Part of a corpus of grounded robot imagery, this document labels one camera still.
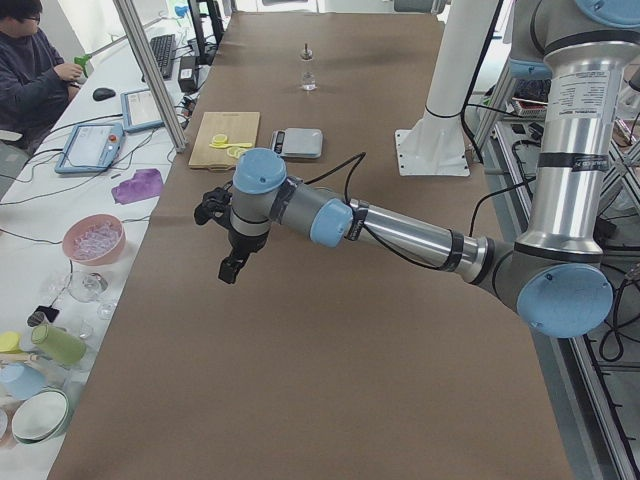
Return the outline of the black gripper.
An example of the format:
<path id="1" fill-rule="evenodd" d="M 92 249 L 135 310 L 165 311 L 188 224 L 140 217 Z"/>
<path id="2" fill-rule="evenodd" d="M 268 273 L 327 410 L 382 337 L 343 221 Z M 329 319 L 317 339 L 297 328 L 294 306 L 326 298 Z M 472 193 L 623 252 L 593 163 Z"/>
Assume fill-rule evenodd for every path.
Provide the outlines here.
<path id="1" fill-rule="evenodd" d="M 225 227 L 228 230 L 231 253 L 222 260 L 218 279 L 226 284 L 235 284 L 249 255 L 257 253 L 266 245 L 270 221 L 248 222 L 241 218 L 229 218 Z"/>

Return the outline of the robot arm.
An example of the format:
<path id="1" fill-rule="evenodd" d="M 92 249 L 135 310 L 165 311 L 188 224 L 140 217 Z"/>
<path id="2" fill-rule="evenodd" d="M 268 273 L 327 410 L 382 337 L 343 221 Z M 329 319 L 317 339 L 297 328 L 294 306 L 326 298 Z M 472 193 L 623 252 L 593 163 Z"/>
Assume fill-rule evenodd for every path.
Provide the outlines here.
<path id="1" fill-rule="evenodd" d="M 512 56 L 544 63 L 551 88 L 531 215 L 513 243 L 466 236 L 314 189 L 289 176 L 275 152 L 254 148 L 240 158 L 233 188 L 223 195 L 219 224 L 232 250 L 219 278 L 234 283 L 277 223 L 327 247 L 367 239 L 413 264 L 456 273 L 548 336 L 589 332 L 614 302 L 593 231 L 618 93 L 638 53 L 635 1 L 516 4 Z"/>

